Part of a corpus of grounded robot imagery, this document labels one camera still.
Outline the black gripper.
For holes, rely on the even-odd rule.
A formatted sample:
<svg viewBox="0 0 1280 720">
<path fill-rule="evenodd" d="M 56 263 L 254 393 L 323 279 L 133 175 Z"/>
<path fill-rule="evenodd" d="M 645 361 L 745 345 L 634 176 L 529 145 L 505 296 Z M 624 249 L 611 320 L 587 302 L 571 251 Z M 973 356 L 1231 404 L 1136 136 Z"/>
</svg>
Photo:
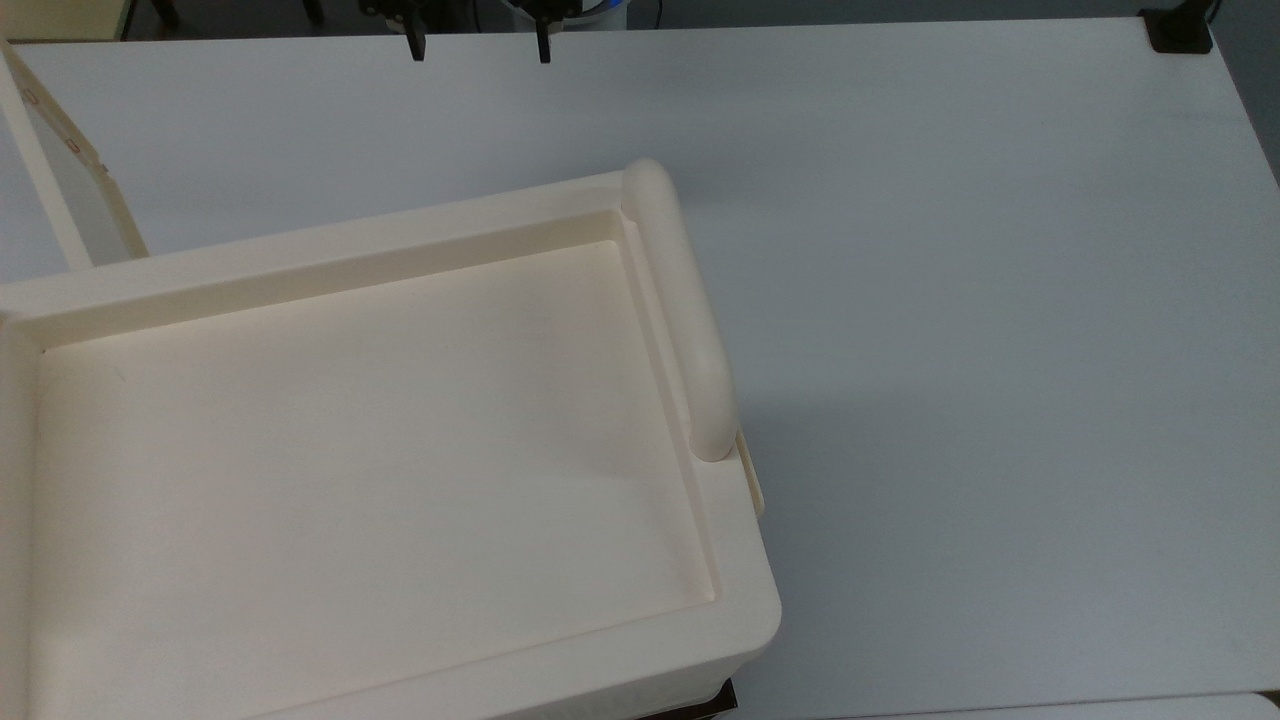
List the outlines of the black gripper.
<svg viewBox="0 0 1280 720">
<path fill-rule="evenodd" d="M 550 64 L 550 35 L 557 22 L 576 20 L 589 12 L 590 1 L 502 1 L 518 15 L 534 20 L 538 56 Z M 403 24 L 403 33 L 415 61 L 425 61 L 426 32 L 422 26 L 462 26 L 472 19 L 479 1 L 361 1 L 365 15 L 383 15 Z"/>
</svg>

